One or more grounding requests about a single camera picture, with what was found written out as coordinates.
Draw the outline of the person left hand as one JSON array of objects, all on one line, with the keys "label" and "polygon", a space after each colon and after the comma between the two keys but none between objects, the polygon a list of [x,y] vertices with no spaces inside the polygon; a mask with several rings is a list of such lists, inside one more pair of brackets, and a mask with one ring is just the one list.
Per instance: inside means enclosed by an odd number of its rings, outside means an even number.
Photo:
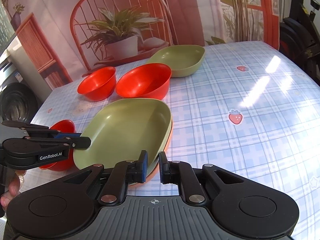
[{"label": "person left hand", "polygon": [[12,199],[20,194],[21,183],[24,182],[26,171],[16,171],[13,180],[10,182],[8,189],[1,195],[1,206],[4,211]]}]

